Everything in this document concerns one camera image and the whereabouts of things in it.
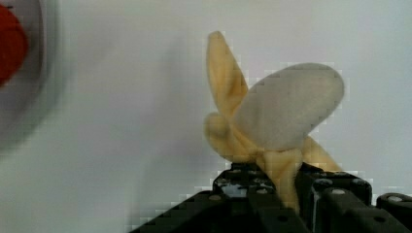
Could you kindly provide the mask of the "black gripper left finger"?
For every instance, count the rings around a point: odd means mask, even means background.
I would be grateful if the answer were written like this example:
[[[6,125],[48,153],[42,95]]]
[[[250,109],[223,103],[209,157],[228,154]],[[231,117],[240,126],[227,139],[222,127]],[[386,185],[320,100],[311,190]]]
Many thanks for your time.
[[[130,233],[310,233],[255,164],[233,163],[203,190]]]

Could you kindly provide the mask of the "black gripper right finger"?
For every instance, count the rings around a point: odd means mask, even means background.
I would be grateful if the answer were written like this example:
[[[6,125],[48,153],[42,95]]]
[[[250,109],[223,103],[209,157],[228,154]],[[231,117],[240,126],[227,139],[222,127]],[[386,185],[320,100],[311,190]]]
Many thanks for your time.
[[[411,233],[409,195],[372,199],[369,182],[304,163],[295,178],[299,214],[312,233]]]

